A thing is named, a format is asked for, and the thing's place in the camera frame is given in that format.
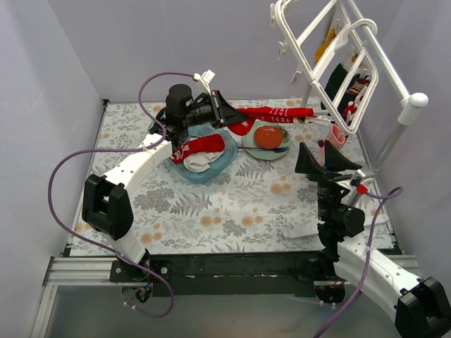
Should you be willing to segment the pink sock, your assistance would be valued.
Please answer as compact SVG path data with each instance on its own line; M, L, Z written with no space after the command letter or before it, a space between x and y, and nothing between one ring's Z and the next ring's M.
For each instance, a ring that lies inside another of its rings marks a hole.
M318 145L321 148L319 154L317 155L316 160L321 166L324 166L325 163L325 149L324 144L325 141L329 141L337 150L341 150L341 148L344 146L345 142L347 140L347 135L343 134L341 129L335 125L332 124L328 135L325 139L320 139L318 141Z

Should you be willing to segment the plain white sock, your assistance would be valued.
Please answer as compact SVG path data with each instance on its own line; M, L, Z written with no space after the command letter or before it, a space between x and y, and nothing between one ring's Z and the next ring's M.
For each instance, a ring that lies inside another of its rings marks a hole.
M210 164L223 155L222 151L197 152L189 155L183 160L183 165L193 173L202 173L210 169Z

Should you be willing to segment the red snowflake sock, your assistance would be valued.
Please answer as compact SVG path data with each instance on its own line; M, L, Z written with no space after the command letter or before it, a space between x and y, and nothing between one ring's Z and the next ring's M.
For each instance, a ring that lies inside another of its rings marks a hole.
M234 123L228 126L228 129L238 136L248 134L257 121L269 123L293 123L296 119L315 118L312 108L272 108L263 107L247 107L238 108L237 111L246 116L246 120L240 123Z

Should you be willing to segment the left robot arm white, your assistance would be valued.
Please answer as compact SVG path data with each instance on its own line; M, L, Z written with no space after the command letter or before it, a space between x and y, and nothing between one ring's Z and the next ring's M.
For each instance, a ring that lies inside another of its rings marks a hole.
M125 272L136 282L149 276L146 250L132 232L134 220L130 195L161 162L169 159L189 136L189 128L210 124L218 129L246 121L219 91L192 96L186 84L168 90L166 105L156 115L142 144L116 167L85 181L82 219L100 232L113 252L127 264Z

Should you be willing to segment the red sock white pattern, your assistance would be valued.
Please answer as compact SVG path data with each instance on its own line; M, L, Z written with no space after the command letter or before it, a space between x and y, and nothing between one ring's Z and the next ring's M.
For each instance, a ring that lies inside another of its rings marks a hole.
M171 156L175 164L182 163L188 156L199 152L219 152L224 150L225 142L220 134L198 137L180 146Z

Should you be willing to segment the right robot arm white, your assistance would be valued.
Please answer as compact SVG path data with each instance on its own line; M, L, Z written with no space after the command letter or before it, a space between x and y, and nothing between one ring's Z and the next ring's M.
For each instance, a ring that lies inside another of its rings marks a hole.
M375 226L364 236L365 213L342 202L355 192L378 199L383 207L403 189L397 187L385 196L372 194L360 165L345 158L329 141L323 149L323 163L319 163L307 145L300 143L295 172L316 183L317 229L324 247L320 274L327 280L339 277L355 287L338 312L365 294L389 315L402 337L443 337L450 331L450 302L442 284L434 277L419 277L372 249Z

